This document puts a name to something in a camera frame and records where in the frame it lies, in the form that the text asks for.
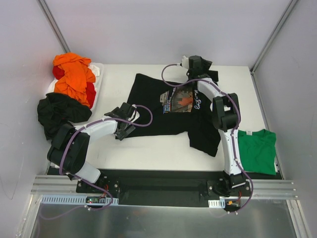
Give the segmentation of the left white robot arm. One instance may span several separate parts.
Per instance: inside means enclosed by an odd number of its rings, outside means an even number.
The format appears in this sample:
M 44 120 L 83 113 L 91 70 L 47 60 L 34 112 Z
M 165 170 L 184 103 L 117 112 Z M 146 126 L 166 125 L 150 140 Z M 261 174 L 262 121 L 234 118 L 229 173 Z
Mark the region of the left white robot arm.
M 139 118 L 136 105 L 122 103 L 109 113 L 104 114 L 98 123 L 91 126 L 63 125 L 51 141 L 47 159 L 60 166 L 62 172 L 78 176 L 88 181 L 88 188 L 92 192 L 99 193 L 105 187 L 101 171 L 86 161 L 89 145 L 106 136 L 115 135 L 118 140 L 123 140 L 135 126 L 128 123 Z

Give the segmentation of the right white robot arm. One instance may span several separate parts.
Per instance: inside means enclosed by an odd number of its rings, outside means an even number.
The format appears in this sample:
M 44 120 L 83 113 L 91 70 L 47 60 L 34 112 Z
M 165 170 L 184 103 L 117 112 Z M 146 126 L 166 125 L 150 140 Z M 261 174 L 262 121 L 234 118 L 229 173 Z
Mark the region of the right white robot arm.
M 238 97 L 235 93 L 223 92 L 213 80 L 211 61 L 200 56 L 183 56 L 182 67 L 187 69 L 189 80 L 197 82 L 198 91 L 211 101 L 212 123 L 218 130 L 224 153 L 224 172 L 228 176 L 242 174 L 243 166 L 238 148 L 238 126 L 241 122 Z

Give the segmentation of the black printed t shirt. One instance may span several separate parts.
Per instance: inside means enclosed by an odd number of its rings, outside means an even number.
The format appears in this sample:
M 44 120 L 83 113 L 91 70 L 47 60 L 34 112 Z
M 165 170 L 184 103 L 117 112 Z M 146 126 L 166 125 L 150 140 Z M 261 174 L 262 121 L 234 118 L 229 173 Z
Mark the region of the black printed t shirt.
M 129 137 L 188 134 L 189 145 L 214 157 L 220 135 L 212 124 L 211 101 L 197 83 L 181 86 L 136 74 L 128 104 L 140 105 L 139 124 Z

